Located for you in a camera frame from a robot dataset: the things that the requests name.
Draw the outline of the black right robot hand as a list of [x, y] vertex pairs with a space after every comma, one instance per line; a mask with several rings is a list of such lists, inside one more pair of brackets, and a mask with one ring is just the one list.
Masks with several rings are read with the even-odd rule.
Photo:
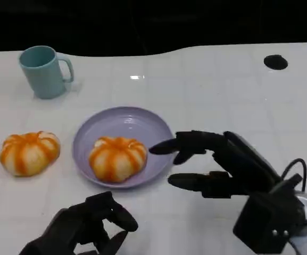
[[230, 198], [254, 192], [268, 193], [281, 177], [243, 137], [226, 131], [222, 134], [205, 131], [177, 132], [176, 137], [149, 149], [155, 155], [176, 153], [174, 165], [181, 165], [193, 155], [211, 151], [221, 171], [208, 174], [179, 173], [168, 177], [168, 183], [180, 189], [200, 192], [205, 198]]

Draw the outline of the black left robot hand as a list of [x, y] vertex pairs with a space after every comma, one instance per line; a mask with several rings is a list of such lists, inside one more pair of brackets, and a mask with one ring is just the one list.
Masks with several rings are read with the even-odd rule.
[[27, 243], [20, 254], [75, 254], [77, 244], [93, 244], [83, 254], [116, 254], [129, 232], [138, 229], [131, 213], [110, 191], [57, 212], [43, 234]]

